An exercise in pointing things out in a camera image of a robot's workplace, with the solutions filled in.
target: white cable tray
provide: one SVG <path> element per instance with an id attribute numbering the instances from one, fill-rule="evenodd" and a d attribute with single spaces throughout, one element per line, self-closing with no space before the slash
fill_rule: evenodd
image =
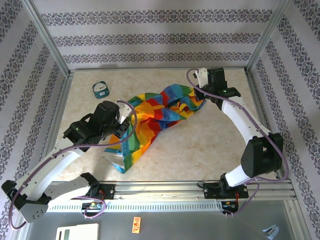
<path id="1" fill-rule="evenodd" d="M 64 204 L 58 204 L 49 207 L 48 213 L 74 213 L 80 212 L 82 203 L 68 201 Z M 208 212 L 222 211 L 222 205 L 219 201 L 206 202 L 118 202 L 111 201 L 105 212 L 109 213 L 128 213 L 128 212 Z"/>

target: gray metal surface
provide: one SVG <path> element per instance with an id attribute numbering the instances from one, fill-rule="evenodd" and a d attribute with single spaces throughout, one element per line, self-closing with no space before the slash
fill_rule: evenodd
<path id="1" fill-rule="evenodd" d="M 284 205 L 295 239 L 311 240 L 298 200 L 284 201 Z"/>
<path id="2" fill-rule="evenodd" d="M 297 196 L 290 180 L 281 183 L 257 181 L 259 191 L 253 201 L 296 200 Z M 201 202 L 207 201 L 204 192 L 197 186 L 198 181 L 100 181 L 101 184 L 115 184 L 114 200 L 134 202 Z M 249 196 L 256 185 L 248 185 Z"/>
<path id="3" fill-rule="evenodd" d="M 135 212 L 212 212 L 222 211 L 221 201 L 170 201 L 170 202 L 132 202 L 132 201 L 105 201 L 107 207 L 105 213 L 135 213 Z M 82 208 L 81 201 L 69 200 L 63 204 L 50 207 L 47 212 L 51 213 L 79 213 Z"/>
<path id="4" fill-rule="evenodd" d="M 141 217 L 140 234 L 132 233 L 133 218 Z M 283 201 L 256 201 L 238 216 L 219 212 L 109 212 L 96 219 L 80 213 L 46 213 L 31 223 L 27 240 L 54 240 L 59 227 L 99 224 L 100 240 L 266 240 L 262 229 L 276 224 L 275 240 L 293 240 Z"/>
<path id="5" fill-rule="evenodd" d="M 41 218 L 47 211 L 48 205 L 26 203 L 19 210 L 27 223 L 33 223 Z"/>

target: blue object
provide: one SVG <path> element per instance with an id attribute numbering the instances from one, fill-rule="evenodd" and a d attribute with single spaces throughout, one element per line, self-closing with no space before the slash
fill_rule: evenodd
<path id="1" fill-rule="evenodd" d="M 104 81 L 98 81 L 95 84 L 93 84 L 92 90 L 93 90 L 94 96 L 97 99 L 104 98 L 108 96 L 110 93 L 108 86 Z"/>

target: black bracket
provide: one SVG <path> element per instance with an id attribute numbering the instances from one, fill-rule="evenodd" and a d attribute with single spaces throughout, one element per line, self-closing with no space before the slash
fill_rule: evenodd
<path id="1" fill-rule="evenodd" d="M 75 145 L 98 144 L 110 134 L 122 138 L 130 123 L 127 119 L 122 124 L 118 123 L 119 117 L 119 106 L 111 101 L 103 101 L 97 105 L 94 113 L 71 123 L 63 133 L 63 138 L 68 138 Z M 81 149 L 86 152 L 89 147 Z"/>
<path id="2" fill-rule="evenodd" d="M 226 78 L 225 78 L 225 71 L 223 68 L 216 68 L 216 69 L 208 69 L 208 84 L 204 85 L 201 89 L 207 93 L 214 94 L 223 98 L 231 98 L 231 97 L 241 97 L 241 94 L 235 87 L 228 87 Z M 222 110 L 223 100 L 210 97 L 204 95 L 203 93 L 199 92 L 198 90 L 194 90 L 195 98 L 197 101 L 209 99 L 211 102 L 216 104 L 220 110 Z"/>
<path id="3" fill-rule="evenodd" d="M 269 138 L 283 151 L 284 139 L 279 133 L 269 133 Z M 268 174 L 282 166 L 282 159 L 275 148 L 263 137 L 254 136 L 248 141 L 241 157 L 244 173 L 253 178 L 260 174 Z"/>
<path id="4" fill-rule="evenodd" d="M 248 189 L 245 185 L 231 187 L 225 193 L 222 193 L 219 183 L 206 183 L 203 185 L 203 193 L 205 199 L 235 199 L 238 193 L 239 199 L 247 199 L 249 197 Z"/>
<path id="5" fill-rule="evenodd" d="M 239 203 L 237 201 L 222 201 L 221 205 L 223 209 L 223 214 L 234 214 L 239 209 Z"/>
<path id="6" fill-rule="evenodd" d="M 115 196 L 115 185 L 114 184 L 96 184 L 92 185 L 89 192 L 87 193 L 89 197 L 101 199 L 101 200 L 113 200 Z M 86 209 L 89 210 L 97 210 L 100 211 L 102 205 L 100 202 L 92 201 L 95 204 L 92 205 L 91 203 L 83 203 L 81 210 L 85 211 Z M 92 217 L 96 214 L 96 212 L 87 212 L 86 215 L 88 217 Z"/>
<path id="7" fill-rule="evenodd" d="M 16 185 L 17 185 L 17 183 L 15 181 L 6 180 L 1 186 L 2 190 L 4 191 L 6 196 L 11 201 L 14 198 L 16 192 L 17 192 Z M 27 197 L 28 196 L 26 194 L 24 194 L 24 195 L 19 194 L 18 197 L 16 198 L 15 202 L 13 203 L 15 208 L 20 210 L 26 204 L 30 204 L 30 205 L 31 204 L 33 204 L 33 205 L 48 205 L 48 203 L 51 200 L 51 197 L 47 196 L 45 193 L 43 193 L 42 196 L 36 201 L 27 200 Z"/>

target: rainbow scarf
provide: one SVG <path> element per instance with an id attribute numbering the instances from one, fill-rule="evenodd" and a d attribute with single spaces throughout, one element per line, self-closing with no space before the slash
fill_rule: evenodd
<path id="1" fill-rule="evenodd" d="M 157 135 L 167 128 L 185 120 L 198 111 L 205 101 L 196 101 L 192 88 L 172 84 L 166 87 L 160 94 L 145 93 L 137 95 L 128 101 L 134 106 L 137 114 L 137 127 L 135 133 L 121 145 L 106 148 L 104 157 L 107 158 L 116 169 L 125 173 L 146 152 Z M 122 139 L 133 129 L 135 119 L 130 117 L 130 126 Z M 109 143 L 116 143 L 119 139 L 112 135 Z M 112 160 L 112 154 L 121 156 L 122 163 Z"/>

